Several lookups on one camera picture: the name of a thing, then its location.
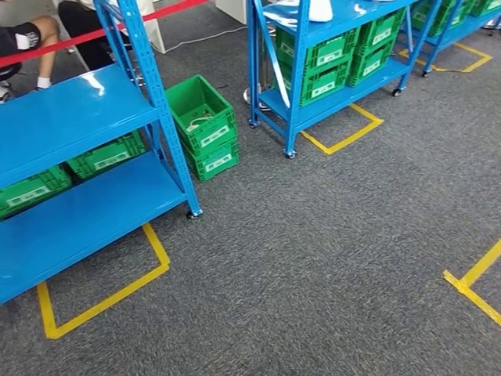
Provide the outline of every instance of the person's leg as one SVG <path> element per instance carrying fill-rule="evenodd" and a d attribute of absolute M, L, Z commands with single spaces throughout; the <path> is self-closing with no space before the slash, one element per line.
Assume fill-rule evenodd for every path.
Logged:
<path fill-rule="evenodd" d="M 78 2 L 61 2 L 57 10 L 61 22 L 72 38 L 101 28 L 97 13 Z M 88 69 L 94 71 L 113 62 L 106 47 L 107 45 L 108 40 L 103 37 L 82 43 L 78 45 L 77 48 Z"/>
<path fill-rule="evenodd" d="M 36 26 L 40 32 L 39 47 L 55 45 L 59 42 L 59 25 L 54 18 L 40 16 L 30 22 Z M 52 68 L 55 59 L 56 51 L 45 53 L 40 57 L 38 88 L 45 89 L 51 86 L 51 75 L 52 74 Z"/>

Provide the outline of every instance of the cable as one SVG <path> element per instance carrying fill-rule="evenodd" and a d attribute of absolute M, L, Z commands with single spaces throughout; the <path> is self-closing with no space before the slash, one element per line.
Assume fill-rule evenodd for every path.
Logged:
<path fill-rule="evenodd" d="M 223 32 L 220 32 L 220 33 L 217 33 L 217 34 L 214 34 L 214 35 L 210 35 L 208 37 L 204 37 L 204 38 L 193 39 L 192 41 L 184 41 L 184 42 L 179 43 L 177 45 L 174 45 L 174 47 L 171 47 L 170 49 L 167 49 L 167 50 L 165 50 L 165 53 L 174 51 L 174 49 L 178 49 L 178 48 L 181 47 L 182 45 L 189 45 L 189 44 L 196 43 L 196 42 L 204 42 L 204 41 L 207 41 L 207 40 L 212 39 L 212 38 L 220 37 L 221 35 L 224 35 L 224 34 L 235 33 L 236 31 L 240 31 L 240 30 L 244 30 L 244 29 L 247 29 L 247 26 L 241 26 L 241 27 L 237 27 L 236 29 L 223 31 Z"/>

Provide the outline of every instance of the yellow tape marking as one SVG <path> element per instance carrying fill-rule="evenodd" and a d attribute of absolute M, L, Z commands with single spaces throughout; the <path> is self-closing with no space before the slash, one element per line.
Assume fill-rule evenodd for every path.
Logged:
<path fill-rule="evenodd" d="M 456 288 L 457 291 L 469 298 L 477 307 L 481 309 L 486 315 L 490 317 L 496 324 L 501 325 L 501 314 L 499 314 L 497 311 L 496 311 L 496 309 L 490 307 L 489 304 L 486 303 L 482 298 L 475 294 L 470 288 L 476 280 L 478 280 L 478 277 L 485 273 L 500 255 L 501 240 L 499 240 L 493 248 L 475 264 L 472 269 L 466 272 L 466 274 L 465 274 L 462 279 L 458 280 L 447 270 L 444 272 L 444 278 Z"/>
<path fill-rule="evenodd" d="M 371 113 L 368 112 L 367 110 L 364 110 L 364 108 L 361 108 L 361 107 L 358 106 L 356 104 L 354 104 L 354 103 L 350 104 L 350 107 L 352 107 L 353 110 L 355 110 L 355 111 L 358 112 L 359 114 L 361 114 L 362 116 L 364 116 L 365 118 L 369 119 L 370 121 L 370 123 L 369 123 L 368 125 L 366 125 L 365 127 L 362 128 L 359 131 L 355 132 L 352 135 L 351 135 L 349 137 L 347 137 L 346 139 L 343 139 L 343 141 L 340 141 L 340 142 L 336 143 L 336 144 L 334 144 L 333 146 L 330 146 L 330 147 L 327 147 L 327 146 L 322 144 L 321 142 L 318 141 L 318 139 L 315 139 L 315 137 L 313 137 L 313 136 L 312 136 L 312 135 L 310 135 L 307 132 L 303 131 L 303 132 L 301 132 L 301 134 L 304 138 L 309 140 L 313 145 L 315 145 L 316 147 L 318 147 L 318 149 L 321 149 L 324 153 L 327 154 L 327 155 L 331 155 L 331 154 L 336 153 L 337 151 L 340 151 L 340 150 L 341 150 L 344 147 L 346 147 L 346 146 L 349 146 L 352 143 L 354 143 L 355 141 L 356 141 L 358 139 L 360 139 L 361 137 L 363 137 L 363 136 L 370 132 L 371 130 L 373 130 L 374 128 L 377 128 L 377 127 L 378 127 L 378 126 L 380 126 L 380 125 L 381 125 L 384 122 L 384 120 L 383 120 L 383 119 L 380 119 L 377 116 L 374 116 L 373 114 L 371 114 Z"/>
<path fill-rule="evenodd" d="M 143 231 L 144 231 L 151 246 L 155 251 L 155 254 L 160 261 L 159 266 L 146 274 L 145 276 L 136 280 L 135 282 L 132 282 L 128 286 L 124 287 L 121 290 L 116 292 L 115 294 L 111 295 L 100 303 L 88 309 L 85 312 L 81 313 L 74 319 L 71 319 L 65 324 L 63 324 L 60 327 L 56 326 L 56 319 L 54 316 L 52 303 L 51 302 L 51 296 L 49 295 L 47 283 L 41 282 L 41 284 L 38 284 L 37 286 L 37 291 L 38 294 L 40 310 L 42 314 L 44 329 L 45 330 L 45 336 L 49 339 L 60 338 L 93 317 L 97 316 L 100 313 L 110 308 L 111 306 L 120 302 L 124 298 L 136 292 L 140 288 L 149 284 L 152 280 L 169 270 L 169 266 L 171 264 L 169 256 L 167 254 L 167 252 L 165 252 L 162 244 L 160 243 L 160 240 L 158 240 L 158 237 L 155 233 L 155 231 L 153 231 L 151 225 L 149 223 L 143 225 Z"/>
<path fill-rule="evenodd" d="M 480 308 L 486 315 L 493 319 L 496 324 L 501 325 L 501 315 L 499 315 L 496 309 L 490 307 L 489 304 L 481 298 L 480 296 L 475 294 L 474 291 L 468 287 L 466 284 L 461 282 L 448 272 L 447 270 L 444 272 L 444 278 L 445 278 L 450 284 L 452 284 L 457 291 L 462 293 L 463 295 L 469 298 L 475 306 Z"/>
<path fill-rule="evenodd" d="M 490 55 L 488 55 L 488 54 L 484 53 L 484 52 L 478 51 L 478 49 L 474 49 L 473 47 L 469 47 L 469 45 L 463 45 L 463 43 L 454 43 L 453 45 L 455 45 L 456 47 L 460 47 L 460 49 L 463 49 L 465 51 L 471 52 L 471 53 L 473 53 L 473 54 L 475 54 L 477 56 L 481 57 L 480 60 L 478 60 L 475 63 L 473 63 L 473 64 L 469 65 L 468 67 L 466 67 L 464 69 L 458 69 L 458 71 L 460 71 L 461 73 L 471 73 L 471 72 L 474 71 L 475 69 L 477 69 L 480 66 L 482 66 L 482 65 L 484 65 L 484 64 L 485 64 L 485 63 L 487 63 L 487 62 L 492 59 L 492 56 L 490 56 Z M 403 57 L 407 57 L 407 58 L 409 57 L 409 53 L 406 49 L 402 50 L 401 52 L 398 52 L 398 54 L 400 56 L 403 56 Z M 418 63 L 418 64 L 420 64 L 420 65 L 426 64 L 426 62 L 423 60 L 423 59 L 417 59 L 417 60 L 416 60 L 416 62 Z M 436 72 L 456 71 L 456 70 L 446 69 L 446 68 L 438 68 L 438 67 L 436 67 L 435 65 L 432 65 L 432 69 L 433 71 L 436 71 Z"/>

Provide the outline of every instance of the stacked crates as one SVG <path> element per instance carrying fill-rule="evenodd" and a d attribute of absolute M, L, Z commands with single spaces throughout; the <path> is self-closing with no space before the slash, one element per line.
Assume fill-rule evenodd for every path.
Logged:
<path fill-rule="evenodd" d="M 308 49 L 304 62 L 300 106 L 304 107 L 344 87 L 359 32 L 360 27 L 357 27 Z M 285 88 L 290 92 L 294 37 L 277 28 L 275 43 Z"/>
<path fill-rule="evenodd" d="M 385 66 L 398 36 L 404 8 L 362 25 L 346 83 L 356 86 Z"/>
<path fill-rule="evenodd" d="M 201 183 L 238 162 L 233 108 L 195 75 L 166 90 L 186 163 Z"/>
<path fill-rule="evenodd" d="M 447 22 L 447 19 L 450 16 L 450 13 L 453 10 L 456 0 L 444 0 L 441 5 L 438 8 L 437 15 L 435 17 L 433 24 L 430 27 L 429 35 L 435 37 L 440 35 L 445 27 L 445 24 Z M 457 10 L 450 26 L 449 28 L 458 27 L 466 18 L 468 13 L 472 10 L 472 7 L 474 5 L 474 0 L 464 0 L 461 6 Z M 413 17 L 411 23 L 413 27 L 417 30 L 421 30 L 424 24 L 426 22 L 426 17 L 429 11 L 433 6 L 433 0 L 423 0 L 421 2 L 415 3 L 413 6 Z"/>
<path fill-rule="evenodd" d="M 0 219 L 38 204 L 71 185 L 70 177 L 60 166 L 12 184 L 0 190 Z"/>
<path fill-rule="evenodd" d="M 78 178 L 85 180 L 145 151 L 139 131 L 134 131 L 66 162 Z"/>
<path fill-rule="evenodd" d="M 469 14 L 480 17 L 501 8 L 501 0 L 474 0 Z"/>

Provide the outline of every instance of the black pants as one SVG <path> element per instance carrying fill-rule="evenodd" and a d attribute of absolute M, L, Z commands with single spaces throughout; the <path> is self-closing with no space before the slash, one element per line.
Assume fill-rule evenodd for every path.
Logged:
<path fill-rule="evenodd" d="M 57 11 L 61 22 L 72 38 L 99 30 L 102 27 L 96 11 L 88 9 L 79 2 L 61 2 Z M 91 71 L 106 67 L 113 62 L 109 55 L 110 47 L 106 37 L 82 43 L 77 47 L 88 69 Z"/>

